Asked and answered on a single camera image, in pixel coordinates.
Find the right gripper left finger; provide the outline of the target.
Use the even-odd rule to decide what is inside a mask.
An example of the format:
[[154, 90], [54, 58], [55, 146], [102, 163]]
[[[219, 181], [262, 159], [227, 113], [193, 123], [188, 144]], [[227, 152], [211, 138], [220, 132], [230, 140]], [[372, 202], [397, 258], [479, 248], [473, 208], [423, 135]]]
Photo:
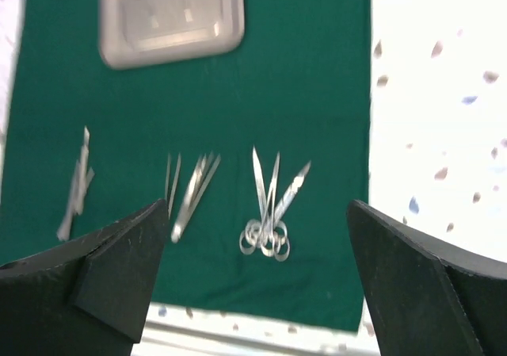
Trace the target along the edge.
[[168, 235], [159, 199], [102, 229], [1, 267], [1, 353], [129, 355]]

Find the steel hemostat forceps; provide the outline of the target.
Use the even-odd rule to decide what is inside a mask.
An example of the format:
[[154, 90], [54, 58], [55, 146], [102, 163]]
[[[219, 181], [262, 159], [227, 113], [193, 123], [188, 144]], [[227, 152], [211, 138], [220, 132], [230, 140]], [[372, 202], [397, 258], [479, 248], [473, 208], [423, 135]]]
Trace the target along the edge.
[[255, 147], [252, 150], [252, 159], [261, 218], [259, 220], [252, 219], [246, 224], [243, 231], [244, 239], [240, 241], [240, 244], [245, 240], [250, 245], [243, 249], [245, 254], [249, 255], [256, 249], [260, 249], [263, 255], [274, 257], [278, 262], [284, 262], [290, 254], [287, 227], [284, 223], [279, 225], [280, 220], [275, 218], [280, 154], [276, 154], [268, 191], [265, 191], [261, 162]]

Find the steel tweezers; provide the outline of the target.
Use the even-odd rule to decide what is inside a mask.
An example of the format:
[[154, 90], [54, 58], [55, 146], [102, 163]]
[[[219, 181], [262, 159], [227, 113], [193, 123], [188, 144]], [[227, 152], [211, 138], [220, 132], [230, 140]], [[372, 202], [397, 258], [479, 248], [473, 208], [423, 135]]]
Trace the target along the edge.
[[197, 191], [195, 193], [195, 197], [192, 199], [189, 211], [190, 214], [193, 214], [195, 211], [195, 208], [200, 202], [200, 199], [204, 195], [205, 190], [207, 189], [210, 181], [212, 180], [213, 175], [215, 174], [219, 163], [221, 161], [221, 155], [218, 154], [217, 156], [214, 156], [212, 153], [209, 154], [209, 156], [205, 159], [204, 162], [204, 169], [203, 169], [203, 177], [198, 183]]
[[171, 154], [168, 154], [166, 165], [166, 183], [165, 183], [168, 219], [170, 219], [171, 217], [174, 197], [177, 190], [177, 184], [181, 169], [181, 155], [180, 154], [177, 155], [176, 166], [173, 173], [171, 172], [171, 162], [172, 162]]

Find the steel surgical scissors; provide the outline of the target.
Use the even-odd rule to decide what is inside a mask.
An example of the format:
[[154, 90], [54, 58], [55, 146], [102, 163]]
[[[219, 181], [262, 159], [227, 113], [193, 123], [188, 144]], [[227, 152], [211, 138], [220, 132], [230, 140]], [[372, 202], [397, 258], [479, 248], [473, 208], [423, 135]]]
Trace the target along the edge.
[[260, 219], [249, 220], [240, 234], [238, 244], [240, 251], [244, 255], [251, 255], [256, 249], [261, 247], [265, 220], [267, 218], [268, 213], [265, 182], [256, 147], [253, 147], [252, 149], [252, 161], [253, 161], [253, 176], [257, 194], [257, 203], [259, 207]]

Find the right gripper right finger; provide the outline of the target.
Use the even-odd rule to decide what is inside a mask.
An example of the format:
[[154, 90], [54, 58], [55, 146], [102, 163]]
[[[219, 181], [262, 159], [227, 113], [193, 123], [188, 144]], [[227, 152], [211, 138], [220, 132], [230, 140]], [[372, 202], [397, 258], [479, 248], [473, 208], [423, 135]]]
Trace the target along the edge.
[[382, 355], [506, 355], [506, 264], [363, 201], [349, 238]]

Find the dark green surgical cloth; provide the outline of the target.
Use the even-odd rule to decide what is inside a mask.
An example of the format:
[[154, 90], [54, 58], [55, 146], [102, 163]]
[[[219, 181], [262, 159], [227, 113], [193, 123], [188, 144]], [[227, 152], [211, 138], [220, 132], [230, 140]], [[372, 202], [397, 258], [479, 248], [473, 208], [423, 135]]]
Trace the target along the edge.
[[[241, 45], [224, 56], [113, 71], [97, 49], [97, 0], [27, 0], [7, 132], [1, 260], [55, 246], [90, 131], [95, 175], [75, 235], [161, 198], [168, 154], [182, 195], [200, 154], [221, 162], [178, 243], [157, 302], [351, 331], [363, 291], [345, 211], [368, 196], [369, 0], [245, 0]], [[284, 262], [239, 237], [260, 219], [252, 149], [276, 202], [311, 161], [284, 214]]]

